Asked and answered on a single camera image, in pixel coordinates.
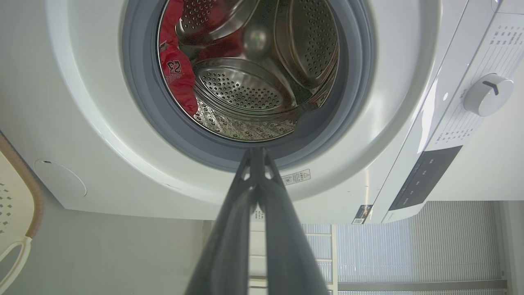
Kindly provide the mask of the round filter access cover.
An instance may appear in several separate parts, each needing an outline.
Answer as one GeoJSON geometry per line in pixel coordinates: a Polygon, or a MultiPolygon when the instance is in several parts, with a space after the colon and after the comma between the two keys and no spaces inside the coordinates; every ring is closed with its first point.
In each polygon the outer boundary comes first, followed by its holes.
{"type": "Polygon", "coordinates": [[[58,200],[76,200],[87,194],[80,177],[60,163],[38,159],[34,162],[34,172],[58,200]]]}

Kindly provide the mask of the black QR code sticker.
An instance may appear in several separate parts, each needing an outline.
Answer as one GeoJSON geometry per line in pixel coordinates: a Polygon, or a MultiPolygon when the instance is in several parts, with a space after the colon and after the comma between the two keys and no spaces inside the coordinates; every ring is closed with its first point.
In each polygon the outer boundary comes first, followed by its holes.
{"type": "Polygon", "coordinates": [[[357,210],[357,213],[352,221],[352,225],[361,225],[365,222],[367,219],[369,213],[372,211],[373,205],[367,204],[367,205],[361,205],[359,206],[359,209],[357,210]]]}

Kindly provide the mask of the white front-load washing machine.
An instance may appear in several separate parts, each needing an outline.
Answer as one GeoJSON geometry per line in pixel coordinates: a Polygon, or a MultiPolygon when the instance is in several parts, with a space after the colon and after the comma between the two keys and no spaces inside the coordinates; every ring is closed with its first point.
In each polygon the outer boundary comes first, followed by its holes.
{"type": "MultiPolygon", "coordinates": [[[[286,186],[300,220],[350,224],[372,204],[366,223],[395,222],[429,200],[524,200],[524,0],[366,1],[375,61],[354,120],[310,161],[276,165],[281,177],[311,172],[286,186]],[[482,117],[463,101],[490,73],[514,89],[482,117]],[[424,151],[455,146],[423,203],[389,210],[424,151]]],[[[213,220],[237,169],[193,161],[140,110],[123,66],[128,3],[0,0],[0,132],[33,171],[45,159],[80,177],[87,194],[58,200],[66,209],[213,220]]]]}

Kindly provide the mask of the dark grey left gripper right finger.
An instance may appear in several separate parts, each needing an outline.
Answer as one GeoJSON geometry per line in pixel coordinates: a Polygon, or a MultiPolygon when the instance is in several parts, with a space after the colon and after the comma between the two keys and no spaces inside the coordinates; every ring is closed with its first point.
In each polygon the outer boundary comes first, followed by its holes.
{"type": "Polygon", "coordinates": [[[269,152],[258,149],[258,204],[266,226],[268,295],[330,295],[269,152]]]}

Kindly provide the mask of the red number 23 jersey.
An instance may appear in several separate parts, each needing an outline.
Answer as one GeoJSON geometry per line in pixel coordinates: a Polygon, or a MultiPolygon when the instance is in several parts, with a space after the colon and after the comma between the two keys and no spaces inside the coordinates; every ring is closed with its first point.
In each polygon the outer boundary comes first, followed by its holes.
{"type": "Polygon", "coordinates": [[[197,36],[218,28],[228,16],[227,0],[169,0],[160,25],[158,41],[160,65],[173,100],[192,118],[198,112],[194,94],[195,74],[190,58],[178,46],[176,24],[187,16],[183,26],[198,29],[197,36]]]}

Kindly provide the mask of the black washing machine control panel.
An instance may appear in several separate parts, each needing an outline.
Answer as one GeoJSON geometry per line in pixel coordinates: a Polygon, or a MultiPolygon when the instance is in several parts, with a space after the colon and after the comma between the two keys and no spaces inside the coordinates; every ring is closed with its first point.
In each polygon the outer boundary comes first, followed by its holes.
{"type": "Polygon", "coordinates": [[[449,168],[462,146],[424,151],[402,185],[389,210],[423,203],[449,168]]]}

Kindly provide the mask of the white warning sticker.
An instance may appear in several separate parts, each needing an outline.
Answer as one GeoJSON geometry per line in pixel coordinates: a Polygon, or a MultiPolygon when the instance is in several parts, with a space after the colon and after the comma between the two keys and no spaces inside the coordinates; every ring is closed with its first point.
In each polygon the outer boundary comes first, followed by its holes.
{"type": "Polygon", "coordinates": [[[285,186],[292,185],[311,179],[311,172],[309,169],[301,170],[290,175],[285,175],[281,179],[285,186]]]}

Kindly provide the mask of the grey rubber door gasket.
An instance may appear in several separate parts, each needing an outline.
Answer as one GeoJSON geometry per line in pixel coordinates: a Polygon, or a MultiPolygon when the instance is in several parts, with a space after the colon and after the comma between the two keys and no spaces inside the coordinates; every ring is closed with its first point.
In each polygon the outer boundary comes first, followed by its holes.
{"type": "Polygon", "coordinates": [[[267,142],[216,136],[172,102],[160,72],[157,32],[164,0],[129,0],[124,14],[123,66],[133,98],[151,126],[193,161],[235,171],[246,150],[269,150],[279,168],[292,168],[329,149],[346,132],[367,94],[375,61],[374,26],[366,0],[327,0],[339,34],[339,66],[324,105],[303,114],[294,132],[267,142]]]}

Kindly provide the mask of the white round selector knob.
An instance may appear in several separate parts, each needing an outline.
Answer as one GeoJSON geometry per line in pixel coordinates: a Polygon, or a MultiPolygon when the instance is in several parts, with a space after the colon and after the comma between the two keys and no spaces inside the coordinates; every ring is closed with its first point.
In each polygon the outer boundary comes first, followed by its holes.
{"type": "Polygon", "coordinates": [[[463,106],[467,111],[478,116],[490,116],[509,100],[513,89],[514,83],[511,79],[489,73],[469,89],[463,106]]]}

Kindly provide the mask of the cream perforated laundry basket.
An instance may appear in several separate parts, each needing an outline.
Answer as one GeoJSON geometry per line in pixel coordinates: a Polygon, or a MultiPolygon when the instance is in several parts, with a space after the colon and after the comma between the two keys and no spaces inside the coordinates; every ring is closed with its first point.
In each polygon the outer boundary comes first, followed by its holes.
{"type": "Polygon", "coordinates": [[[36,176],[0,132],[0,262],[20,247],[11,270],[0,281],[0,295],[23,270],[43,213],[43,190],[36,176]]]}

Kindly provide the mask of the stainless steel washing machine drum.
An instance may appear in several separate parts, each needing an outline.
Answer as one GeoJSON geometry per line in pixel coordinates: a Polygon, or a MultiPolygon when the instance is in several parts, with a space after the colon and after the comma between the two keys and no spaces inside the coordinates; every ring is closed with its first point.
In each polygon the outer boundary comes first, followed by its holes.
{"type": "MultiPolygon", "coordinates": [[[[339,66],[339,34],[327,0],[227,0],[218,28],[176,24],[178,46],[195,74],[196,125],[237,142],[267,142],[294,132],[299,119],[321,108],[339,66]]],[[[160,25],[169,0],[163,0],[160,25]]]]}

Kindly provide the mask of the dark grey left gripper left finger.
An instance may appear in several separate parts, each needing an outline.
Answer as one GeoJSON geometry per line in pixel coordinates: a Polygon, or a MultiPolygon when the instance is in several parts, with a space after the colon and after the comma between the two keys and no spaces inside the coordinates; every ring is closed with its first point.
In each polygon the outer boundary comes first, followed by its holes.
{"type": "Polygon", "coordinates": [[[253,190],[260,177],[260,149],[247,150],[225,196],[185,295],[247,295],[253,190]]]}

